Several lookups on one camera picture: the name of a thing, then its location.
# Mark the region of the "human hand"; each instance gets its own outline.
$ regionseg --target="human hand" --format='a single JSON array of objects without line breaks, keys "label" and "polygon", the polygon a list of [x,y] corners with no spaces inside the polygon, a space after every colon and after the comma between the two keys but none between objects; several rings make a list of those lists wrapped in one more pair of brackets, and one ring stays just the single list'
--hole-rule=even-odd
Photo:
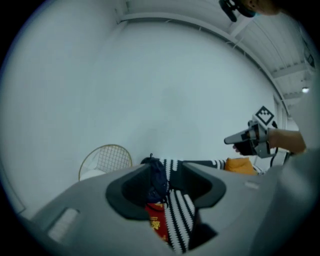
[{"label": "human hand", "polygon": [[240,153],[240,151],[237,149],[237,147],[235,145],[233,145],[232,148],[235,150],[235,152]]},{"label": "human hand", "polygon": [[268,142],[269,142],[270,149],[277,147],[277,141],[278,141],[277,132],[278,132],[277,129],[268,129]]}]

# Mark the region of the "black and white striped fabric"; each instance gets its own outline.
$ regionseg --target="black and white striped fabric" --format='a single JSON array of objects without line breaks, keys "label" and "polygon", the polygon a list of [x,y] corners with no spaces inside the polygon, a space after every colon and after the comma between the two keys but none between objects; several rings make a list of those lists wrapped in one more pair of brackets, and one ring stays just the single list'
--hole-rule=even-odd
[{"label": "black and white striped fabric", "polygon": [[253,169],[256,171],[257,175],[265,175],[267,170],[262,170],[258,166],[253,165]]},{"label": "black and white striped fabric", "polygon": [[[166,177],[170,177],[178,171],[183,161],[172,159],[160,159],[165,166]],[[212,167],[224,169],[225,160],[211,161]],[[194,226],[195,206],[190,197],[183,191],[171,189],[166,197],[165,219],[169,235],[169,244],[177,254],[188,251],[189,240]]]}]

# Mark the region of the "black object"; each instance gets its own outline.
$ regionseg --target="black object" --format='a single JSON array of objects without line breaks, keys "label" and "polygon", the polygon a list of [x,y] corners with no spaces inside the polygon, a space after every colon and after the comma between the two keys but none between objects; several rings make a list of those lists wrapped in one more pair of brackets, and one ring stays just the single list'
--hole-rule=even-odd
[{"label": "black object", "polygon": [[256,155],[252,146],[250,140],[246,140],[243,142],[235,143],[234,146],[237,150],[241,153],[243,156],[254,156]]},{"label": "black object", "polygon": [[202,161],[177,161],[177,168],[176,171],[171,171],[170,172],[170,189],[174,190],[181,190],[183,191],[185,189],[184,181],[183,181],[183,169],[184,169],[184,163],[194,163],[202,166],[207,166],[207,167],[212,167],[214,168],[215,166],[213,165],[212,161],[209,160],[202,160]]},{"label": "black object", "polygon": [[[130,220],[149,220],[144,208],[152,186],[151,172],[147,163],[107,187],[106,199],[119,215]],[[189,194],[196,209],[214,206],[226,193],[222,180],[188,164],[183,164],[181,178],[183,190]]]},{"label": "black object", "polygon": [[166,200],[169,193],[169,183],[167,180],[166,168],[158,158],[147,157],[142,160],[142,164],[150,164],[151,167],[151,187],[146,198],[147,203],[158,203]]},{"label": "black object", "polygon": [[294,155],[295,155],[295,153],[293,153],[293,152],[287,152],[287,153],[285,154],[283,164],[285,164],[285,163],[289,160],[289,158],[292,157],[292,156],[294,156]]},{"label": "black object", "polygon": [[256,15],[254,11],[248,10],[242,3],[241,0],[232,0],[234,4],[230,2],[230,0],[219,0],[219,4],[221,9],[225,12],[225,14],[229,17],[232,22],[237,21],[237,17],[234,14],[235,10],[238,10],[243,16],[248,18],[252,18]]},{"label": "black object", "polygon": [[[275,121],[272,122],[272,126],[273,126],[274,128],[276,128],[276,129],[278,128],[278,125],[277,125],[277,123],[276,123]],[[271,158],[270,167],[272,167],[272,165],[274,164],[274,159],[275,159],[275,157],[276,157],[276,155],[277,155],[277,153],[278,153],[278,150],[279,150],[279,148],[277,147],[277,148],[275,149],[274,156]]]},{"label": "black object", "polygon": [[189,250],[191,251],[196,247],[203,245],[216,235],[218,235],[216,231],[214,231],[209,225],[202,223],[199,211],[197,211],[189,240]]},{"label": "black object", "polygon": [[265,106],[262,106],[259,111],[255,114],[255,116],[261,121],[261,123],[263,123],[265,126],[268,126],[268,124],[270,123],[270,121],[275,117],[274,114],[272,114],[269,109],[267,109]]},{"label": "black object", "polygon": [[225,195],[225,183],[189,164],[182,165],[183,186],[196,209],[213,207]]},{"label": "black object", "polygon": [[144,209],[151,187],[149,164],[111,182],[105,197],[112,208],[130,220],[148,221],[149,214]]}]

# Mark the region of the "white wall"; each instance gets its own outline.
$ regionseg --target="white wall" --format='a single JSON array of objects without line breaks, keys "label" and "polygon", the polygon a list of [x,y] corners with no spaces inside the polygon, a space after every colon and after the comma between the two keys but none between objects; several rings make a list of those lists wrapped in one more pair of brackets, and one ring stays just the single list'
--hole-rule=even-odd
[{"label": "white wall", "polygon": [[286,130],[289,131],[299,131],[299,127],[292,118],[288,118],[286,121]]},{"label": "white wall", "polygon": [[144,22],[110,43],[115,24],[106,9],[55,3],[21,38],[5,71],[1,157],[27,217],[75,183],[98,146],[122,145],[135,164],[150,153],[236,158],[224,138],[246,129],[262,105],[274,112],[269,81],[221,40]]},{"label": "white wall", "polygon": [[129,24],[94,70],[86,102],[99,111],[88,113],[87,130],[124,145],[135,163],[151,152],[239,157],[224,138],[246,129],[262,105],[274,112],[271,85],[249,60],[212,35],[170,22]]},{"label": "white wall", "polygon": [[286,129],[287,124],[287,112],[281,103],[281,101],[278,101],[274,99],[274,109],[275,109],[275,121],[279,129]]},{"label": "white wall", "polygon": [[91,150],[84,144],[84,102],[93,63],[117,25],[112,11],[106,0],[46,3],[10,55],[1,83],[0,152],[27,218],[78,180]]}]

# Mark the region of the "gray panel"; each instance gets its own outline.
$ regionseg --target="gray panel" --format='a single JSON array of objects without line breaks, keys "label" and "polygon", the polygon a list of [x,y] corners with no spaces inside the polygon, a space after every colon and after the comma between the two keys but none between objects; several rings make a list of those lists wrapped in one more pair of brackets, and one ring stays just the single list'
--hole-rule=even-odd
[{"label": "gray panel", "polygon": [[[218,235],[186,255],[270,255],[311,212],[319,196],[320,150],[290,158],[264,176],[248,176],[184,163],[221,179],[227,187],[213,207],[200,217]],[[138,166],[80,181],[49,203],[33,219],[45,233],[65,208],[80,212],[61,241],[72,255],[174,255],[148,221],[118,215],[106,200],[107,186]]]},{"label": "gray panel", "polygon": [[189,165],[221,179],[226,185],[225,195],[214,207],[199,210],[202,221],[209,224],[218,233],[238,218],[257,193],[258,190],[254,187],[260,187],[262,179],[265,178],[265,176],[221,171],[195,163]]},{"label": "gray panel", "polygon": [[140,166],[80,181],[67,189],[33,218],[44,232],[65,208],[80,213],[61,242],[74,255],[174,255],[151,229],[149,221],[133,221],[118,215],[108,204],[108,185]]},{"label": "gray panel", "polygon": [[21,212],[23,212],[26,208],[21,202],[12,184],[10,183],[1,160],[0,160],[0,182],[14,212],[16,214],[20,214]]}]

